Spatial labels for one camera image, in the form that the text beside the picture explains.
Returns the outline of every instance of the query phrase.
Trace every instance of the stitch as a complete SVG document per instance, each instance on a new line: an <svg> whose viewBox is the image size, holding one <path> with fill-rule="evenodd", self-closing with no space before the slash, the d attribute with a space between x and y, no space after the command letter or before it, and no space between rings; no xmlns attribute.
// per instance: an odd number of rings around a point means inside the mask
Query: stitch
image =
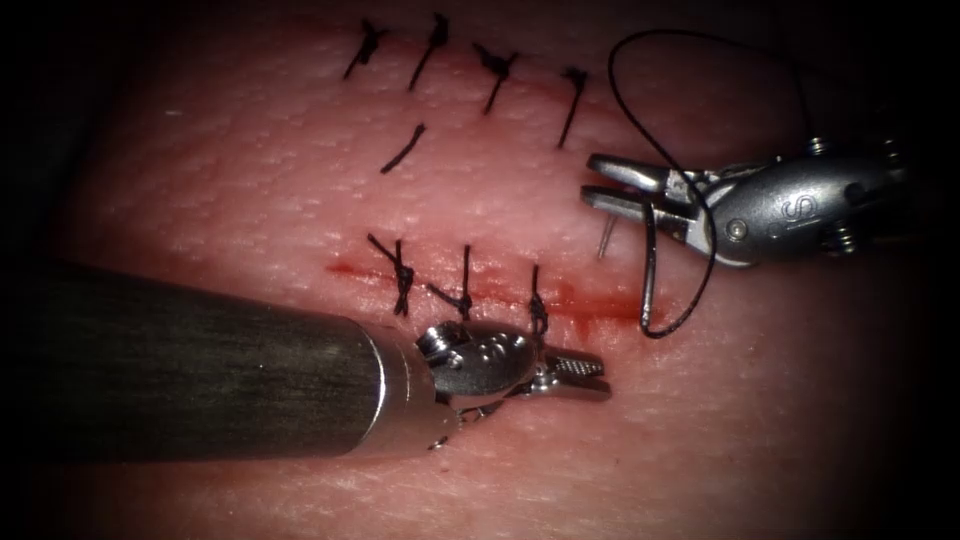
<svg viewBox="0 0 960 540"><path fill-rule="evenodd" d="M433 18L436 19L437 24L433 27L433 33L430 34L430 39L427 41L427 50L424 51L423 58L420 59L420 63L417 64L417 68L413 71L413 77L410 78L410 85L407 86L407 92L413 92L413 87L417 84L420 73L423 71L423 67L427 64L427 60L430 58L430 55L433 54L433 51L446 45L449 39L450 20L439 13L434 13Z"/></svg>
<svg viewBox="0 0 960 540"><path fill-rule="evenodd" d="M543 298L537 292L537 278L540 275L540 265L533 265L533 296L530 298L530 319L533 333L543 337L547 333L549 325L547 324L547 308L543 305Z"/></svg>
<svg viewBox="0 0 960 540"><path fill-rule="evenodd" d="M497 76L497 82L493 85L493 91L490 92L490 97L487 99L487 105L483 109L484 116L490 114L490 109L493 108L493 101L497 97L497 93L500 91L500 85L503 84L503 81L507 80L510 76L510 65L513 64L513 61L517 59L519 53L513 53L510 55L510 58L503 59L499 56L494 56L490 54L487 49L480 44L474 43L473 48L480 54L480 63L483 67L489 69Z"/></svg>
<svg viewBox="0 0 960 540"><path fill-rule="evenodd" d="M465 321L470 320L470 308L473 307L473 298L470 297L470 293L467 291L467 279L470 275L470 245L463 247L463 284L461 285L462 296L457 299L454 298L445 292L441 291L439 287L433 283L427 284L427 289L433 294L440 297L441 300L450 304L451 306L457 308L457 312L460 313L460 317Z"/></svg>
<svg viewBox="0 0 960 540"><path fill-rule="evenodd" d="M567 140L570 124L573 123L573 115L577 112L577 104L580 103L580 95L583 94L583 87L587 83L587 72L571 66L560 76L573 83L576 93L573 95L573 103L570 105L570 112L567 113L567 121L563 124L563 133L560 134L560 142L557 143L557 148L563 148L563 143Z"/></svg>
<svg viewBox="0 0 960 540"><path fill-rule="evenodd" d="M357 54L353 57L353 60L350 61L350 65L347 66L347 71L343 74L343 80L347 80L347 77L350 76L350 73L353 72L353 68L357 63L367 65L370 62L370 57L373 56L373 53L380 46L380 38L385 36L388 30L375 30L373 25L370 24L370 21L367 19L361 19L360 25L363 27L363 42L360 44L360 50L357 51Z"/></svg>
<svg viewBox="0 0 960 540"><path fill-rule="evenodd" d="M396 243L396 255L390 253L387 248L383 247L372 234L367 234L367 240L374 245L381 253L383 253L390 262L393 263L393 269L397 273L397 290L400 295L397 297L397 303L393 307L393 314L400 315L403 314L406 317L409 313L409 304L407 303L407 295L410 293L411 287L413 287L413 268L405 266L403 264L403 255L400 251L400 240L397 240Z"/></svg>
<svg viewBox="0 0 960 540"><path fill-rule="evenodd" d="M387 162L386 165L384 165L380 169L380 174L387 174L394 167L399 165L400 162L403 161L403 158L407 157L407 154L409 154L410 151L413 150L413 147L416 146L417 141L420 139L420 136L423 135L423 132L426 130L427 130L427 126L423 125L422 122L418 124L417 127L413 130L413 137L410 139L410 142L408 142L407 145L403 147L403 150L400 150L400 153L397 154L396 157L391 159L389 162Z"/></svg>

